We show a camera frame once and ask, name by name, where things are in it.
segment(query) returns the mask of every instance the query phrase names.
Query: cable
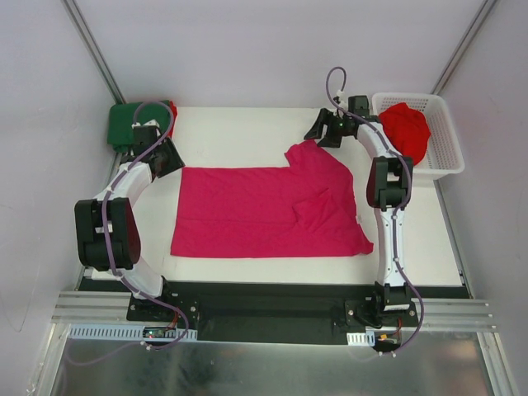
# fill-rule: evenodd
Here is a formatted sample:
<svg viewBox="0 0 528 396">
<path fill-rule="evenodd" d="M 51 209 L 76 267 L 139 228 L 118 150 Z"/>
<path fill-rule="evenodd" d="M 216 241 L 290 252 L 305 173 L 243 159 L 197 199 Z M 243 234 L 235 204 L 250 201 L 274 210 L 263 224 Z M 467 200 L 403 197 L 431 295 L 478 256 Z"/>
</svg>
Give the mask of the cable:
<svg viewBox="0 0 528 396">
<path fill-rule="evenodd" d="M 117 353 L 123 351 L 124 349 L 128 347 L 132 347 L 133 345 L 140 345 L 138 342 L 127 342 L 126 344 L 121 345 L 120 347 L 116 348 L 114 351 L 111 351 L 107 353 L 106 355 L 96 357 L 95 359 L 92 359 L 90 361 L 75 361 L 74 359 L 72 359 L 72 357 L 69 354 L 69 350 L 72 344 L 73 344 L 72 342 L 66 343 L 66 346 L 64 347 L 63 357 L 70 365 L 75 365 L 76 367 L 87 367 L 89 365 L 95 365 L 96 363 L 99 363 L 100 361 L 105 361 L 106 359 L 113 357 L 114 355 L 116 355 Z"/>
<path fill-rule="evenodd" d="M 339 111 L 341 111 L 343 114 L 346 114 L 347 116 L 353 118 L 354 120 L 356 121 L 359 121 L 361 122 L 362 124 L 365 124 L 367 125 L 368 127 L 370 127 L 379 137 L 379 139 L 381 140 L 381 143 L 382 145 L 385 147 L 385 149 L 393 154 L 401 163 L 402 163 L 402 167 L 403 167 L 403 170 L 405 171 L 405 176 L 407 177 L 407 180 L 409 180 L 409 182 L 411 181 L 411 171 L 409 170 L 408 166 L 407 166 L 407 163 L 405 162 L 405 160 L 403 159 L 403 157 L 393 151 L 392 149 L 390 149 L 389 145 L 387 144 L 386 140 L 385 140 L 385 137 L 383 136 L 383 134 L 371 123 L 369 122 L 368 120 L 365 120 L 363 117 L 357 115 L 357 114 L 354 114 L 354 113 L 351 113 L 350 111 L 347 111 L 345 109 L 343 109 L 341 106 L 339 106 L 339 104 L 333 100 L 332 98 L 332 95 L 330 94 L 330 77 L 332 76 L 332 73 L 335 72 L 336 70 L 341 70 L 342 73 L 343 73 L 343 84 L 342 84 L 342 88 L 341 88 L 341 91 L 344 91 L 345 89 L 345 84 L 347 82 L 347 71 L 342 67 L 342 66 L 336 66 L 334 68 L 331 68 L 330 71 L 328 72 L 327 74 L 327 79 L 326 79 L 326 91 L 327 91 L 327 97 L 328 97 L 328 100 L 330 101 L 330 103 L 332 103 L 332 105 L 338 109 Z M 411 189 L 408 188 L 407 189 L 407 193 L 405 195 L 405 197 L 403 198 L 402 202 L 396 206 L 393 210 L 393 247 L 394 247 L 394 263 L 396 264 L 396 267 L 398 268 L 398 271 L 399 273 L 401 274 L 403 280 L 405 282 L 407 282 L 408 286 L 409 286 L 409 289 L 411 289 L 411 291 L 414 293 L 414 295 L 416 296 L 416 298 L 418 299 L 418 302 L 420 303 L 420 319 L 418 320 L 418 325 L 416 327 L 416 329 L 414 330 L 414 332 L 411 334 L 411 337 L 409 337 L 407 339 L 406 342 L 404 342 L 399 348 L 398 348 L 398 351 L 401 350 L 403 347 L 405 347 L 407 344 L 410 343 L 410 341 L 412 341 L 415 336 L 420 332 L 420 329 L 422 328 L 422 325 L 423 325 L 423 318 L 424 318 L 424 315 L 425 315 L 425 309 L 424 309 L 424 304 L 423 304 L 423 298 L 422 296 L 420 295 L 420 293 L 418 292 L 418 290 L 416 289 L 416 287 L 413 285 L 413 283 L 409 280 L 409 278 L 407 277 L 407 275 L 405 274 L 405 272 L 403 272 L 403 268 L 402 266 L 400 265 L 399 263 L 399 257 L 398 257 L 398 246 L 397 246 L 397 238 L 396 238 L 396 229 L 398 227 L 398 224 L 397 224 L 397 219 L 396 219 L 396 214 L 398 213 L 399 210 L 401 210 L 409 201 L 411 200 Z"/>
<path fill-rule="evenodd" d="M 398 334 L 398 338 L 400 338 L 400 333 L 402 331 L 402 326 L 403 326 L 403 321 L 402 321 L 401 318 L 398 318 L 398 326 L 396 327 L 396 331 L 391 333 L 391 334 L 387 334 L 387 335 L 392 337 L 392 336 L 395 336 L 396 334 Z"/>
<path fill-rule="evenodd" d="M 148 299 L 149 301 L 152 301 L 155 304 L 158 304 L 158 305 L 160 305 L 160 306 L 162 306 L 164 308 L 167 308 L 167 309 L 170 309 L 170 310 L 174 311 L 174 313 L 175 314 L 179 314 L 183 318 L 183 321 L 185 322 L 185 331 L 182 334 L 180 334 L 178 337 L 176 337 L 173 341 L 171 341 L 168 344 L 163 345 L 163 346 L 153 346 L 153 345 L 149 346 L 150 348 L 159 351 L 159 350 L 167 349 L 169 347 L 172 347 L 172 346 L 176 345 L 182 338 L 184 338 L 187 335 L 187 333 L 189 332 L 189 320 L 187 319 L 186 315 L 179 308 L 174 307 L 174 306 L 172 306 L 170 304 L 164 303 L 163 301 L 160 301 L 160 300 L 156 299 L 152 295 L 148 295 L 148 294 L 144 293 L 142 290 L 136 289 L 135 287 L 133 287 L 126 280 L 125 275 L 123 274 L 123 272 L 117 271 L 116 260 L 114 258 L 114 252 L 112 251 L 112 246 L 111 246 L 110 231 L 108 230 L 108 215 L 107 215 L 107 212 L 106 212 L 106 207 L 108 205 L 108 200 L 110 199 L 110 196 L 112 194 L 111 191 L 115 190 L 117 185 L 120 183 L 120 181 L 123 179 L 123 177 L 125 177 L 126 173 L 128 173 L 128 171 L 130 169 L 132 169 L 139 161 L 141 161 L 143 158 L 145 158 L 147 155 L 149 155 L 156 148 L 156 146 L 161 144 L 165 140 L 165 138 L 167 138 L 167 136 L 170 133 L 172 127 L 174 126 L 174 115 L 173 115 L 173 113 L 171 111 L 171 108 L 169 106 L 167 106 L 165 103 L 162 103 L 160 101 L 146 101 L 146 102 L 141 103 L 138 106 L 138 108 L 135 110 L 135 112 L 134 112 L 134 118 L 133 118 L 134 124 L 137 122 L 139 113 L 147 105 L 150 105 L 150 104 L 156 104 L 156 105 L 162 106 L 168 111 L 168 113 L 170 115 L 169 125 L 167 127 L 167 130 L 165 130 L 165 132 L 163 132 L 163 134 L 156 141 L 156 143 L 154 143 L 152 146 L 150 146 L 144 152 L 142 152 L 134 161 L 132 161 L 132 163 L 123 172 L 121 172 L 119 175 L 117 175 L 117 177 L 114 179 L 114 181 L 110 184 L 110 190 L 106 192 L 106 194 L 105 194 L 105 196 L 103 198 L 103 201 L 102 201 L 102 227 L 103 227 L 103 232 L 105 234 L 106 251 L 108 253 L 108 259 L 109 259 L 109 262 L 110 262 L 110 269 L 111 269 L 112 275 L 117 277 L 117 278 L 120 278 L 120 280 L 123 283 L 123 285 L 125 285 L 134 295 L 140 295 L 144 299 Z"/>
<path fill-rule="evenodd" d="M 174 313 L 174 319 L 172 320 L 172 322 L 170 322 L 168 324 L 168 326 L 165 327 L 165 331 L 174 330 L 174 328 L 176 327 L 177 323 L 178 323 L 178 314 L 175 312 Z"/>
</svg>

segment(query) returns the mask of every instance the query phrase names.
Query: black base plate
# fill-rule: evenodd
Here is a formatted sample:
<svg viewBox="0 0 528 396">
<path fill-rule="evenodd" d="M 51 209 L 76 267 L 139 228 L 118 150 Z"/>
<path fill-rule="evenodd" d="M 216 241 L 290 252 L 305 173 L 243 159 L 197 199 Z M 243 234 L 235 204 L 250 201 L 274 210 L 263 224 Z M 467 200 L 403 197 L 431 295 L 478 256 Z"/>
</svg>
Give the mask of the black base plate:
<svg viewBox="0 0 528 396">
<path fill-rule="evenodd" d="M 200 318 L 198 302 L 194 299 L 179 299 L 176 295 L 165 298 L 165 303 L 179 308 L 189 320 L 190 329 L 196 329 L 196 324 Z M 162 307 L 147 299 L 136 299 L 130 297 L 129 308 L 126 313 L 126 320 L 131 322 L 160 322 L 170 323 L 174 319 L 174 312 L 171 309 Z M 183 320 L 178 320 L 178 327 L 184 326 Z"/>
<path fill-rule="evenodd" d="M 361 317 L 368 314 L 366 307 L 365 300 L 345 301 L 346 324 L 352 327 L 365 328 L 365 320 L 361 320 Z M 402 327 L 415 328 L 418 325 L 416 305 L 411 302 L 409 309 L 406 311 L 388 311 L 378 316 L 382 326 L 392 328 L 398 326 L 399 318 L 402 319 Z"/>
<path fill-rule="evenodd" d="M 319 345 L 346 345 L 348 332 L 364 332 L 354 319 L 347 322 L 346 302 L 365 302 L 373 285 L 278 285 L 250 283 L 170 282 L 178 293 L 176 305 L 195 320 L 198 339 L 219 342 L 274 342 Z M 82 291 L 126 291 L 112 280 L 84 278 Z M 463 287 L 419 286 L 423 298 L 468 299 Z M 153 321 L 150 314 L 130 312 L 129 320 Z M 416 325 L 403 318 L 405 327 Z M 165 323 L 170 323 L 170 313 Z"/>
</svg>

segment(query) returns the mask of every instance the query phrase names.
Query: green cloth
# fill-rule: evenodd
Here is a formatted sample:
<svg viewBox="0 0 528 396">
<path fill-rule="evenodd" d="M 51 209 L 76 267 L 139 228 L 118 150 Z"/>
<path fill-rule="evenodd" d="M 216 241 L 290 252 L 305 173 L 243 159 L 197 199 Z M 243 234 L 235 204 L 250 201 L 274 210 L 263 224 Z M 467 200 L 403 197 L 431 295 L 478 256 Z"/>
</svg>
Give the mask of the green cloth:
<svg viewBox="0 0 528 396">
<path fill-rule="evenodd" d="M 162 101 L 167 106 L 169 101 Z M 134 142 L 134 135 L 132 130 L 132 119 L 134 117 L 135 109 L 141 102 L 128 103 L 126 105 L 114 105 L 110 108 L 108 116 L 108 136 L 106 141 L 111 144 L 117 153 L 125 153 L 127 146 Z M 167 110 L 160 105 L 147 105 L 140 113 L 138 122 L 144 124 L 151 120 L 156 120 L 159 124 L 159 129 L 163 132 L 168 128 L 171 121 Z"/>
</svg>

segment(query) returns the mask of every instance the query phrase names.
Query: robotic arm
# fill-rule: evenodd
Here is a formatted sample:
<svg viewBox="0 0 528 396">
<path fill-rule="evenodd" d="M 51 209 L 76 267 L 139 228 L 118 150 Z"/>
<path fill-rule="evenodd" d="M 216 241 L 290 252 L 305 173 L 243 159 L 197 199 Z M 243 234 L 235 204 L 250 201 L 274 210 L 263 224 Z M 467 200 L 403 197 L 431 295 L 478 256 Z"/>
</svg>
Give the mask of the robotic arm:
<svg viewBox="0 0 528 396">
<path fill-rule="evenodd" d="M 369 206 L 374 208 L 378 225 L 379 270 L 374 295 L 369 302 L 356 307 L 355 318 L 366 326 L 381 328 L 386 318 L 414 309 L 411 290 L 402 273 L 403 217 L 412 184 L 413 161 L 402 158 L 389 142 L 378 118 L 370 115 L 366 97 L 349 97 L 347 107 L 347 112 L 321 109 L 304 139 L 322 138 L 319 146 L 338 148 L 342 137 L 354 136 L 372 158 L 366 196 Z M 403 169 L 402 161 L 408 173 Z"/>
<path fill-rule="evenodd" d="M 168 283 L 141 257 L 141 242 L 132 207 L 156 177 L 164 177 L 185 164 L 167 137 L 145 154 L 160 140 L 159 125 L 155 121 L 136 124 L 133 128 L 134 143 L 122 158 L 119 171 L 109 186 L 93 199 L 80 200 L 75 205 L 78 254 L 86 267 L 111 270 L 102 216 L 103 201 L 110 192 L 106 198 L 106 217 L 115 267 L 133 289 L 142 292 L 135 296 L 136 299 L 145 300 L 144 295 L 149 295 L 169 302 Z"/>
</svg>

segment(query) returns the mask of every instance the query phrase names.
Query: white arm segment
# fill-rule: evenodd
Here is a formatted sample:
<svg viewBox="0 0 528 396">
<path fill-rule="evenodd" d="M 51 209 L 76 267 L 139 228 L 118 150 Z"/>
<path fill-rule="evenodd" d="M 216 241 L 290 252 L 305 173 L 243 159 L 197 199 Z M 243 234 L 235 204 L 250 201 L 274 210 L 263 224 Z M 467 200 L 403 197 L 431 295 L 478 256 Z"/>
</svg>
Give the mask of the white arm segment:
<svg viewBox="0 0 528 396">
<path fill-rule="evenodd" d="M 131 163 L 124 163 L 119 166 L 119 171 L 112 179 L 107 188 L 116 179 L 117 175 L 124 172 L 125 169 Z M 137 163 L 128 173 L 121 179 L 121 182 L 117 185 L 117 188 L 110 195 L 109 200 L 114 198 L 128 198 L 130 205 L 134 207 L 135 202 L 138 200 L 139 196 L 145 188 L 147 188 L 150 183 L 152 183 L 152 172 L 150 172 L 150 166 L 147 163 Z M 96 200 L 102 201 L 105 197 L 107 189 L 101 191 L 95 196 Z"/>
<path fill-rule="evenodd" d="M 373 123 L 377 130 L 384 137 L 389 150 L 399 153 L 390 143 L 389 138 L 383 131 L 382 124 Z M 360 125 L 357 130 L 357 140 L 365 147 L 367 153 L 371 158 L 386 157 L 395 158 L 383 145 L 381 138 L 365 124 Z M 403 259 L 403 210 L 399 210 L 396 214 L 396 219 L 393 219 L 394 209 L 388 208 L 385 212 L 381 209 L 375 208 L 374 214 L 376 223 L 378 224 L 378 249 L 379 249 L 379 268 L 378 268 L 378 282 L 381 285 L 403 286 L 405 280 L 398 272 L 398 268 L 394 264 L 394 242 L 398 250 L 398 259 L 400 266 L 404 269 L 405 261 Z M 396 221 L 396 235 L 394 236 L 393 221 Z"/>
<path fill-rule="evenodd" d="M 162 293 L 163 278 L 150 268 L 149 264 L 140 257 L 131 270 L 120 270 L 130 284 L 147 295 L 159 297 Z"/>
<path fill-rule="evenodd" d="M 124 163 L 120 165 L 117 175 L 124 172 L 130 164 L 131 163 Z M 117 175 L 115 175 L 108 186 L 111 186 Z M 147 188 L 150 183 L 152 183 L 150 166 L 147 163 L 138 163 L 123 177 L 117 188 L 110 195 L 109 200 L 115 198 L 128 198 L 130 205 L 134 206 L 143 190 Z M 102 201 L 106 192 L 107 189 L 103 190 L 97 194 L 95 198 Z M 162 277 L 154 272 L 142 257 L 139 258 L 139 261 L 134 264 L 134 267 L 131 270 L 119 269 L 119 271 L 123 273 L 123 276 L 133 287 L 143 291 L 147 295 L 159 297 L 162 293 Z"/>
</svg>

